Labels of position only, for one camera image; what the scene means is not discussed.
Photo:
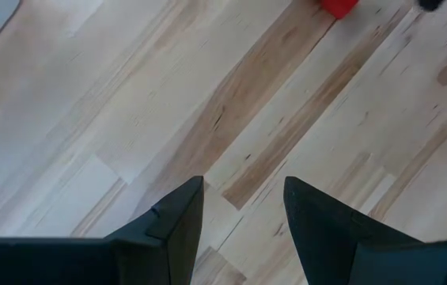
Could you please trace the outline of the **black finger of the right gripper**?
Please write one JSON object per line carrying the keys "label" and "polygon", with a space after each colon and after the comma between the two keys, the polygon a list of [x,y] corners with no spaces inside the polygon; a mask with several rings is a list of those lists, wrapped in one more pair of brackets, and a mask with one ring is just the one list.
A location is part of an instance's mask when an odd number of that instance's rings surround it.
{"label": "black finger of the right gripper", "polygon": [[418,0],[418,5],[425,11],[437,10],[444,0]]}

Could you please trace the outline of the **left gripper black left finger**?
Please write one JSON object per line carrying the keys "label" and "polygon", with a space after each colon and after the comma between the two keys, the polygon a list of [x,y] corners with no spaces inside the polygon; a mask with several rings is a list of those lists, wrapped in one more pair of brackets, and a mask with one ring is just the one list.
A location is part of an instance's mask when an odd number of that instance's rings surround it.
{"label": "left gripper black left finger", "polygon": [[188,284],[203,202],[195,176],[106,237],[0,237],[0,284]]}

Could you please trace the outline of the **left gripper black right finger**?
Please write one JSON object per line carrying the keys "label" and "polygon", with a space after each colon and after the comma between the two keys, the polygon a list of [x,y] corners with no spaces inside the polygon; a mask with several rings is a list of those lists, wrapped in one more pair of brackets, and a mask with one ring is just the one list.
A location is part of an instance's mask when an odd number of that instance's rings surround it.
{"label": "left gripper black right finger", "polygon": [[420,241],[297,177],[283,201],[308,283],[447,284],[447,241]]}

